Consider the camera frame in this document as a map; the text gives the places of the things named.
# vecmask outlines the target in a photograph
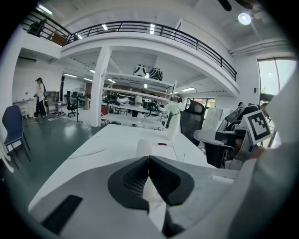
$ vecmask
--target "wall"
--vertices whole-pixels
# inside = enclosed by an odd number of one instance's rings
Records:
[[[232,109],[235,110],[238,106],[238,100],[232,96],[217,96],[216,108],[217,109]]]
[[[198,40],[201,40],[203,43],[215,50],[220,56],[222,56],[229,64],[234,67],[234,61],[228,49],[224,47],[216,38],[212,37],[203,29],[198,26],[193,25],[185,20],[182,20],[181,31],[194,36]]]
[[[0,58],[0,118],[5,109],[12,105],[14,69],[21,51],[24,31],[18,26],[4,48]],[[7,132],[0,122],[0,141],[3,142]]]
[[[248,103],[259,104],[260,99],[260,74],[258,69],[257,57],[255,55],[245,55],[234,57],[235,69],[237,74],[237,83],[240,90],[239,98],[236,98],[237,105],[243,102],[245,105]]]
[[[43,79],[47,91],[59,91],[62,70],[62,66],[49,64],[43,59],[36,62],[18,59],[14,71],[13,102],[32,98],[37,90],[35,80],[39,77]]]
[[[60,58],[61,46],[58,44],[31,34],[25,34],[23,39],[23,48],[40,52],[56,59]]]
[[[71,77],[65,77],[64,78],[64,92],[63,94],[65,95],[67,91],[72,91],[76,88],[82,88],[85,90],[85,81],[83,80],[78,80],[75,78]]]

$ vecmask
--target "blue chair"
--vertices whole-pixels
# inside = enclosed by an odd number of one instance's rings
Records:
[[[4,145],[6,146],[7,152],[9,152],[8,150],[9,145],[11,145],[11,147],[14,149],[13,143],[20,141],[21,145],[25,150],[26,156],[28,157],[29,161],[31,161],[22,140],[22,137],[24,136],[24,140],[28,146],[28,149],[30,150],[30,147],[24,135],[23,117],[20,108],[17,105],[7,107],[2,117],[2,123],[7,130],[7,137],[4,140]]]

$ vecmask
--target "black rubber pad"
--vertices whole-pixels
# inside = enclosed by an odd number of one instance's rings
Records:
[[[147,156],[114,172],[108,179],[111,196],[122,206],[147,210],[149,202],[142,198],[143,188],[149,177]]]
[[[155,156],[149,156],[149,177],[161,198],[170,206],[182,204],[194,188],[191,175]]]
[[[55,234],[59,234],[64,225],[71,218],[83,198],[69,195],[58,207],[42,222],[42,225]]]

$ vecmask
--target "gray panel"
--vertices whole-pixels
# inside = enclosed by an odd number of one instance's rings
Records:
[[[188,229],[201,220],[224,197],[232,184],[215,180],[213,176],[235,179],[238,171],[199,167],[157,156],[158,159],[190,174],[195,182],[194,189],[181,206],[169,207],[174,223]]]
[[[30,213],[42,222],[68,195],[83,200],[60,236],[81,238],[163,238],[146,211],[126,209],[116,202],[107,187],[118,169],[138,160],[130,159],[85,171],[43,198]]]

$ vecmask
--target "white table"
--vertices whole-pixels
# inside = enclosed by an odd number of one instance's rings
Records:
[[[137,143],[140,139],[147,139],[153,143],[171,144],[166,138],[166,131],[109,124],[60,165],[34,196],[28,210],[30,211],[41,198],[81,172],[135,158]],[[178,161],[214,168],[207,163],[206,156],[181,133],[178,133],[172,146]]]
[[[148,118],[138,118],[132,117],[131,115],[122,115],[122,114],[106,114],[101,116],[102,120],[108,120],[110,122],[116,121],[120,122],[122,125],[131,126],[132,124],[137,125],[140,128],[147,129],[156,129],[163,130],[164,126],[162,125],[161,119],[159,120],[148,119]]]

